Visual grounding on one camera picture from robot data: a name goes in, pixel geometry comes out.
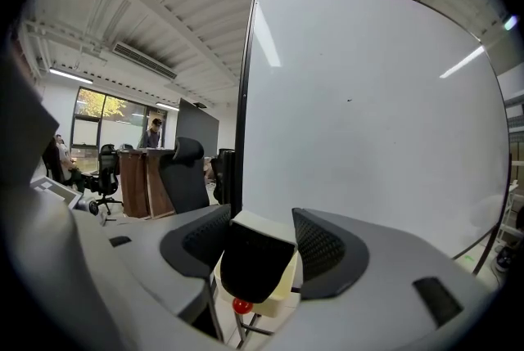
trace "glass wall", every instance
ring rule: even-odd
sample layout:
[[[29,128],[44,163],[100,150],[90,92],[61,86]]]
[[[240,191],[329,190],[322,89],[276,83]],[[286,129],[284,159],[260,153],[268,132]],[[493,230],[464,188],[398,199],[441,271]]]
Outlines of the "glass wall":
[[[164,123],[167,116],[164,110],[81,88],[70,139],[71,157],[76,159],[79,169],[82,172],[97,170],[98,152],[106,144],[114,145],[115,149],[123,144],[138,147],[152,110],[156,111],[155,118],[158,115]],[[164,138],[160,137],[160,146],[163,145]]]

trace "person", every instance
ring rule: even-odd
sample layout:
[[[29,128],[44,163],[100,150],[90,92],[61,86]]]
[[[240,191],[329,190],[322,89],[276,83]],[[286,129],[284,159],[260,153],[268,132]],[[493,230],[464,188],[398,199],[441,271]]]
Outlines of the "person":
[[[158,141],[160,140],[161,126],[162,122],[159,119],[154,119],[149,130],[142,135],[138,147],[152,147],[156,149],[158,147]]]
[[[62,136],[57,134],[55,136],[56,147],[58,147],[58,154],[60,157],[60,165],[62,167],[62,173],[64,174],[64,180],[76,185],[78,192],[84,193],[84,178],[79,170],[78,165],[71,160],[69,150],[64,143]]]

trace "air conditioner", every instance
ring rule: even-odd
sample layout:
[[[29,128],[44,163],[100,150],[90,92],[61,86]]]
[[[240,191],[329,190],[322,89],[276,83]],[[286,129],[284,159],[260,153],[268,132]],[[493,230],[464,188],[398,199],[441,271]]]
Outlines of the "air conditioner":
[[[173,72],[168,66],[163,65],[159,61],[149,57],[147,54],[144,54],[136,48],[132,48],[121,41],[115,43],[112,51],[126,60],[132,61],[141,67],[145,67],[151,72],[155,72],[159,76],[163,76],[167,79],[174,79],[177,77],[175,72]]]

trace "whiteboard frame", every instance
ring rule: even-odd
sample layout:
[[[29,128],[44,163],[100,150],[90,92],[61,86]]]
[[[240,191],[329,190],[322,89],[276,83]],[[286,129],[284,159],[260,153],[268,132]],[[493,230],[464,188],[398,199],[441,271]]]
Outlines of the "whiteboard frame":
[[[437,11],[434,7],[431,7],[427,5],[426,3],[420,2],[418,0],[409,0],[412,2],[419,3],[420,5],[423,5],[432,11],[438,13],[439,15],[443,16],[444,18],[450,20],[454,24],[456,24],[460,29],[470,34],[472,37],[474,37],[477,41],[480,42],[479,38],[474,35],[471,31],[465,29],[461,24],[459,24],[456,20],[450,18],[449,16],[443,14],[440,11]],[[243,187],[243,170],[244,170],[244,139],[245,139],[245,133],[246,133],[246,107],[247,107],[247,94],[248,94],[248,87],[249,87],[249,72],[250,72],[250,63],[251,63],[251,49],[253,45],[253,36],[254,36],[254,25],[255,25],[255,7],[258,0],[251,0],[251,8],[249,13],[249,19],[247,22],[247,28],[246,28],[246,39],[244,42],[244,52],[242,54],[242,68],[241,68],[241,74],[240,74],[240,85],[238,89],[238,103],[237,103],[237,127],[236,127],[236,135],[235,135],[235,165],[234,165],[234,172],[235,172],[235,182],[234,182],[234,195],[232,201],[232,212],[233,216],[237,215],[242,211],[242,187]],[[490,63],[491,70],[493,74],[496,77],[495,70],[493,68],[493,63],[490,59],[490,56],[487,51],[484,52],[487,56],[487,59]],[[499,87],[500,92],[500,98],[503,100],[502,90],[500,89],[499,81],[496,79],[497,85]],[[509,150],[509,132],[508,132],[508,151]],[[508,187],[510,183],[510,176],[511,176],[511,151],[508,155],[508,163],[507,163],[507,170],[508,170],[508,178],[506,182],[506,190],[504,193],[504,201],[501,205],[501,210],[499,213],[499,219],[497,223],[481,238],[474,241],[469,247],[467,247],[465,250],[459,252],[456,254],[452,259],[456,259],[460,257],[461,255],[468,252],[473,246],[478,244],[482,239],[484,239],[490,232],[490,239],[488,240],[486,244],[486,249],[484,253],[481,256],[481,259],[479,263],[477,264],[477,267],[475,268],[474,274],[478,273],[478,270],[480,270],[480,267],[487,259],[487,253],[489,253],[491,246],[495,242],[495,238],[497,235],[497,232],[499,231],[500,224],[502,223],[502,217],[504,214],[504,206],[506,204],[506,201],[508,199]]]

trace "red knob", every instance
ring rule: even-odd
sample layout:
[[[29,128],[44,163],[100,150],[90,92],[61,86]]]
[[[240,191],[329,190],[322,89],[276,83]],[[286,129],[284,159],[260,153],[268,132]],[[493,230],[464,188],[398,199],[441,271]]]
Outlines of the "red knob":
[[[233,310],[235,311],[235,313],[238,313],[239,315],[245,315],[246,313],[249,313],[252,309],[253,303],[249,303],[237,298],[233,300]]]

